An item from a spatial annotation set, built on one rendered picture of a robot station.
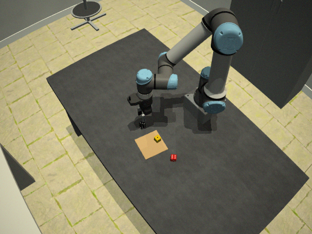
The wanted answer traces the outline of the yellow die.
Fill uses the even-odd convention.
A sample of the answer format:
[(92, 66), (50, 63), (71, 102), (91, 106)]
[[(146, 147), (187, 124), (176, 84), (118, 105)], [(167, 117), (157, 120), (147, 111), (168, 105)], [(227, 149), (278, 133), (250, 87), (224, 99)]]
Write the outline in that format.
[(156, 135), (154, 137), (154, 140), (156, 141), (156, 143), (160, 142), (161, 141), (161, 137), (159, 135)]

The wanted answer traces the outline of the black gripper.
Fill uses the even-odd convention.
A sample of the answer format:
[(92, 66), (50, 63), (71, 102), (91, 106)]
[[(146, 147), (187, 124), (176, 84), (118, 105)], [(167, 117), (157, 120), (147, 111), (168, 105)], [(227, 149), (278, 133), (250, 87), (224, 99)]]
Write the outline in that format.
[[(127, 97), (128, 102), (131, 106), (135, 106), (139, 104), (139, 107), (137, 107), (138, 115), (142, 115), (142, 122), (146, 121), (146, 115), (150, 114), (152, 112), (152, 103), (153, 103), (153, 92), (142, 95), (138, 91), (137, 93), (133, 93)], [(142, 112), (144, 114), (142, 114)]]

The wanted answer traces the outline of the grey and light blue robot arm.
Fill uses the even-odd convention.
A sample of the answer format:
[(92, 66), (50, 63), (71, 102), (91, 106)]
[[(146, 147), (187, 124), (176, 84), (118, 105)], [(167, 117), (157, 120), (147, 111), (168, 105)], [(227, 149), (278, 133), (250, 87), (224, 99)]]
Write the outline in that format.
[(212, 35), (211, 66), (200, 73), (199, 86), (194, 93), (195, 103), (209, 114), (225, 110), (225, 87), (232, 56), (242, 47), (243, 35), (236, 16), (227, 8), (217, 8), (206, 14), (201, 23), (168, 52), (158, 56), (158, 74), (141, 69), (136, 75), (137, 91), (147, 95), (152, 90), (177, 89), (173, 67)]

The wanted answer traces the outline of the black die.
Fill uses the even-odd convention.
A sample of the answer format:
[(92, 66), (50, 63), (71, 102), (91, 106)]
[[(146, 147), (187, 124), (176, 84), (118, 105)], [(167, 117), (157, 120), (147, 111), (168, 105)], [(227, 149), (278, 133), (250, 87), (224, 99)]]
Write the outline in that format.
[(146, 124), (145, 124), (145, 122), (142, 122), (142, 121), (141, 121), (141, 122), (139, 122), (139, 126), (140, 126), (141, 129), (142, 129), (142, 128), (146, 127)]

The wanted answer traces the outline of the tan square mat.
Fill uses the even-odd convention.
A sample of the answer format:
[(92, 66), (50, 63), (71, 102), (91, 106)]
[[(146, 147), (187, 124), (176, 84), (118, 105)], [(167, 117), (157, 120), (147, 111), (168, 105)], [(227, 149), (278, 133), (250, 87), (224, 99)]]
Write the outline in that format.
[(156, 143), (154, 140), (156, 135), (159, 135), (157, 130), (135, 139), (136, 144), (146, 160), (168, 150), (162, 139), (160, 142)]

